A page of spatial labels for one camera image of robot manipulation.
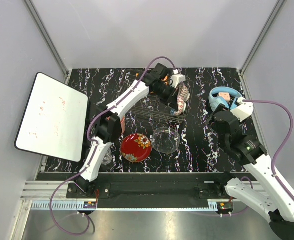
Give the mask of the beige patterned bowl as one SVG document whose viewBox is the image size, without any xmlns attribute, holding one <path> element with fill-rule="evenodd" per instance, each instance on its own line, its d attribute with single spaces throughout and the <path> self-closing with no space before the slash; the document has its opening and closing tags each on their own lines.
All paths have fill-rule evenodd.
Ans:
<svg viewBox="0 0 294 240">
<path fill-rule="evenodd" d="M 178 95 L 177 95 L 177 107 L 178 110 L 174 113 L 174 115 L 178 116 L 182 114 L 186 109 L 186 102 L 190 97 L 190 93 L 188 88 L 183 84 L 178 84 Z"/>
</svg>

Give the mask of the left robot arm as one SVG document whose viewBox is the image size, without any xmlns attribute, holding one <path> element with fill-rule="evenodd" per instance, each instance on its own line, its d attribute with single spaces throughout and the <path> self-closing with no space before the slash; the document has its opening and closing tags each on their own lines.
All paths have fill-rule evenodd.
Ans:
<svg viewBox="0 0 294 240">
<path fill-rule="evenodd" d="M 169 69 L 158 63 L 151 69 L 145 69 L 138 80 L 116 100 L 108 105 L 99 105 L 95 118 L 89 124 L 86 136 L 90 141 L 90 150 L 79 173 L 69 180 L 74 181 L 77 192 L 84 198 L 94 194 L 92 184 L 98 177 L 99 169 L 111 144 L 121 136 L 121 119 L 140 100 L 150 93 L 156 94 L 161 102 L 179 112 L 178 100 L 184 104 L 184 98 L 178 94 L 178 87 L 186 77 L 174 67 Z"/>
</svg>

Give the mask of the red floral plate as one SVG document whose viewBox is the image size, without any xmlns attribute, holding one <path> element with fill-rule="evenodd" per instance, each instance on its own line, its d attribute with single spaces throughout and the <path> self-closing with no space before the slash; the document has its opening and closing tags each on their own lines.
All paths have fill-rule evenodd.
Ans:
<svg viewBox="0 0 294 240">
<path fill-rule="evenodd" d="M 152 150 L 150 140 L 143 134 L 128 135 L 121 143 L 121 156 L 131 163 L 139 163 L 147 159 Z"/>
</svg>

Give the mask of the clear glass bowl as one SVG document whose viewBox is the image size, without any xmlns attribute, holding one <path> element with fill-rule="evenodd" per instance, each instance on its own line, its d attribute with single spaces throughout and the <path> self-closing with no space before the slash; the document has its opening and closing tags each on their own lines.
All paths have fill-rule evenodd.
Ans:
<svg viewBox="0 0 294 240">
<path fill-rule="evenodd" d="M 162 154 L 172 154 L 179 147 L 180 135 L 173 128 L 160 127 L 153 131 L 150 141 L 155 151 Z"/>
</svg>

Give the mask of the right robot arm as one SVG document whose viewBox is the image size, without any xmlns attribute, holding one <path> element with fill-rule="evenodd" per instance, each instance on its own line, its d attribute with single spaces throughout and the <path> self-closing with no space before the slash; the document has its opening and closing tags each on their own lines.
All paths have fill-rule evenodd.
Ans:
<svg viewBox="0 0 294 240">
<path fill-rule="evenodd" d="M 253 113 L 253 104 L 243 97 L 236 100 L 234 108 L 214 104 L 208 122 L 218 135 L 220 148 L 258 181 L 266 195 L 227 172 L 214 185 L 214 194 L 241 201 L 259 214 L 278 238 L 294 240 L 294 189 L 275 167 L 277 154 L 270 156 L 255 137 L 241 130 L 241 124 Z"/>
</svg>

